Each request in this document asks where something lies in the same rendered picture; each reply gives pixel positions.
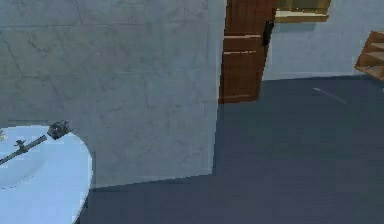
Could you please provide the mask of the white bathroom sink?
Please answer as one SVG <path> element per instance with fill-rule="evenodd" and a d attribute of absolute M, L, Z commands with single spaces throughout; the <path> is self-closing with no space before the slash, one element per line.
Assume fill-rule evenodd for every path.
<path fill-rule="evenodd" d="M 0 224 L 75 224 L 92 176 L 81 138 L 48 138 L 0 165 Z"/>

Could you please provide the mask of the grey metal faucet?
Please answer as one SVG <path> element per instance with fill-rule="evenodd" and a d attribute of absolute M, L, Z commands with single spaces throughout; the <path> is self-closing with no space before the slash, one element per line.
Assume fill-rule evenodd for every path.
<path fill-rule="evenodd" d="M 16 146 L 18 146 L 18 149 L 11 154 L 3 157 L 0 159 L 0 165 L 3 165 L 10 161 L 11 159 L 14 159 L 15 157 L 27 153 L 30 151 L 33 147 L 36 147 L 40 145 L 41 143 L 45 142 L 48 140 L 49 137 L 51 137 L 53 140 L 58 140 L 62 138 L 63 136 L 67 135 L 70 133 L 72 129 L 70 128 L 70 122 L 66 120 L 61 120 L 59 122 L 55 122 L 51 124 L 48 127 L 47 132 L 40 136 L 39 138 L 33 140 L 31 143 L 25 145 L 24 140 L 17 140 L 16 141 Z"/>

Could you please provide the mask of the brown wooden shelf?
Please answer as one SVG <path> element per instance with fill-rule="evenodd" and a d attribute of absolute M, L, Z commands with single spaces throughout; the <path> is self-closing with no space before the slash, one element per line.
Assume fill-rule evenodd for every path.
<path fill-rule="evenodd" d="M 371 31 L 354 68 L 384 82 L 384 31 Z"/>

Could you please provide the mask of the brown wooden room door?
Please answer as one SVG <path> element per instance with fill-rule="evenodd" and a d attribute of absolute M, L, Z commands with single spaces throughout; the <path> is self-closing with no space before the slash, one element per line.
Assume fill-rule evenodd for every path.
<path fill-rule="evenodd" d="M 256 101 L 268 55 L 263 31 L 276 0 L 227 0 L 219 104 Z"/>

